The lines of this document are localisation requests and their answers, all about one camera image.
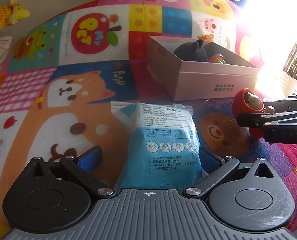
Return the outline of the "pink cardboard box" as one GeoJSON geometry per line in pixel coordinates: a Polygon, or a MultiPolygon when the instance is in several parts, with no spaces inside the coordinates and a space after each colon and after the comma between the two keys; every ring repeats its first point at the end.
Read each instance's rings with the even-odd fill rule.
{"type": "Polygon", "coordinates": [[[254,89],[259,68],[230,50],[209,41],[208,56],[220,54],[225,63],[183,61],[174,50],[189,38],[150,36],[148,70],[174,101],[233,98],[244,88],[254,89]]]}

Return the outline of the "red hooded doll keychain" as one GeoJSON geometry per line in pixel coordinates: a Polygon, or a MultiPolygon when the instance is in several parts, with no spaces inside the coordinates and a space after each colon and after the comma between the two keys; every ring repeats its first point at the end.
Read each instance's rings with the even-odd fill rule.
{"type": "Polygon", "coordinates": [[[234,142],[247,141],[246,131],[237,124],[240,114],[274,113],[272,106],[265,107],[263,101],[249,88],[240,90],[231,103],[230,118],[224,114],[207,113],[199,119],[199,129],[207,142],[218,142],[230,146],[234,142]]]}

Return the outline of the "black plush toy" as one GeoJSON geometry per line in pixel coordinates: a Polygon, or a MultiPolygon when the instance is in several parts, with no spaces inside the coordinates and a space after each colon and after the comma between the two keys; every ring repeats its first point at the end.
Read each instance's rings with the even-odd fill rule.
{"type": "Polygon", "coordinates": [[[174,55],[182,61],[206,62],[207,54],[203,47],[204,40],[186,42],[174,50],[174,55]]]}

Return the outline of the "colourful cartoon play mat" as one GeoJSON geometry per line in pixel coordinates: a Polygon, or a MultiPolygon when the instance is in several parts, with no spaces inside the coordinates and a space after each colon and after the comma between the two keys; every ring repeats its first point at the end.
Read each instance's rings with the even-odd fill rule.
{"type": "Polygon", "coordinates": [[[233,98],[174,101],[148,69],[150,36],[214,42],[263,65],[227,0],[97,0],[23,35],[0,61],[0,239],[297,239],[297,145],[207,142],[199,119],[230,118],[233,98]],[[129,135],[111,102],[192,109],[205,148],[240,161],[206,199],[121,189],[129,135]],[[64,180],[60,160],[100,146],[92,176],[112,198],[64,180]]]}

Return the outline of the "yellow dog plush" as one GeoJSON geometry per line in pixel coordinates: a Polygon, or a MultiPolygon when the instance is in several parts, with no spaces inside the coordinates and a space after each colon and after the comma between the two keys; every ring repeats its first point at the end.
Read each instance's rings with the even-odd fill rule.
{"type": "Polygon", "coordinates": [[[11,16],[9,18],[10,25],[14,25],[18,21],[30,16],[30,11],[20,6],[18,0],[9,0],[8,8],[11,10],[11,16]]]}

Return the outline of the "blue wet wipes packet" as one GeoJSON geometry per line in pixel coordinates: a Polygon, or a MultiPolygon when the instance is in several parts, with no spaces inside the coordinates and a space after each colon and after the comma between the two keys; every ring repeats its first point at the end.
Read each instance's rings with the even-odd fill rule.
{"type": "Polygon", "coordinates": [[[113,101],[111,113],[129,135],[117,190],[183,191],[201,179],[200,143],[191,108],[113,101]]]}

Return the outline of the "pink yellow cupcake toy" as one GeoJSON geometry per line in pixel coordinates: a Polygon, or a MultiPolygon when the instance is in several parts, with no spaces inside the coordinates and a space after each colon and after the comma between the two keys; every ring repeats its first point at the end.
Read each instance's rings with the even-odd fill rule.
{"type": "Polygon", "coordinates": [[[222,54],[215,54],[208,58],[210,63],[226,64],[225,58],[222,54]]]}

